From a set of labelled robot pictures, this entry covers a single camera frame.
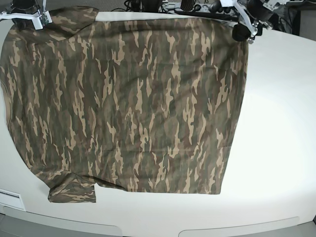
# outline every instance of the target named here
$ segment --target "cloth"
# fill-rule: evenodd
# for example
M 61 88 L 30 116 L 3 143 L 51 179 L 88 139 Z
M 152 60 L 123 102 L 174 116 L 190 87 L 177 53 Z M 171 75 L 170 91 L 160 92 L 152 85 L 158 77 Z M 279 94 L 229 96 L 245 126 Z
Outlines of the cloth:
M 248 45 L 207 19 L 95 22 L 52 11 L 13 26 L 0 79 L 7 126 L 51 202 L 130 192 L 219 194 L 240 113 Z

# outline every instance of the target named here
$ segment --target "camouflage shirt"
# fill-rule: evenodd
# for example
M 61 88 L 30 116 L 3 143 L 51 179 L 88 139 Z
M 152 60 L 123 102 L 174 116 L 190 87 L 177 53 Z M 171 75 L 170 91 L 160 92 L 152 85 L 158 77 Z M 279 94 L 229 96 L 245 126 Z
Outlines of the camouflage shirt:
M 96 22 L 52 11 L 13 27 L 0 79 L 7 126 L 51 202 L 130 192 L 219 194 L 240 113 L 248 45 L 207 19 Z

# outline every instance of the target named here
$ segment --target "white table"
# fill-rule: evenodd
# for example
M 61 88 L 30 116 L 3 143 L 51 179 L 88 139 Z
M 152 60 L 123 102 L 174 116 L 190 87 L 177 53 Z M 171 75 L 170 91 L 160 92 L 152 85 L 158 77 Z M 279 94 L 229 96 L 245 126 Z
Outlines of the white table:
M 165 17 L 175 16 L 107 12 L 97 20 Z M 10 22 L 0 23 L 1 46 L 9 28 Z M 244 101 L 220 195 L 128 193 L 96 185 L 97 203 L 49 203 L 48 187 L 28 170 L 11 140 L 2 93 L 0 188 L 20 193 L 28 212 L 118 226 L 131 237 L 176 237 L 184 230 L 292 217 L 299 218 L 285 225 L 311 221 L 316 214 L 315 55 L 316 42 L 276 31 L 264 31 L 250 46 Z

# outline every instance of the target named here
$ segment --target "fabric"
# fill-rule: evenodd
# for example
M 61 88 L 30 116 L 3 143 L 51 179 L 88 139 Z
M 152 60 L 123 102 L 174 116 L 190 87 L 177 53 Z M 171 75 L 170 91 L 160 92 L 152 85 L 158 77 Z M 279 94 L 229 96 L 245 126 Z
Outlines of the fabric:
M 207 19 L 95 22 L 51 12 L 13 27 L 0 79 L 7 126 L 51 202 L 130 192 L 219 194 L 240 113 L 248 45 Z

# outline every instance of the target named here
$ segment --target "camouflage pattern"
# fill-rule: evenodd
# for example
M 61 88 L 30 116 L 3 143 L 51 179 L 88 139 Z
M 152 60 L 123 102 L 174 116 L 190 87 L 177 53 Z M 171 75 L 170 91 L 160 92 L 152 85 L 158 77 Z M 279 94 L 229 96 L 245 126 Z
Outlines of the camouflage pattern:
M 130 192 L 219 194 L 240 113 L 248 45 L 207 19 L 95 22 L 52 11 L 13 27 L 0 78 L 7 126 L 51 202 Z

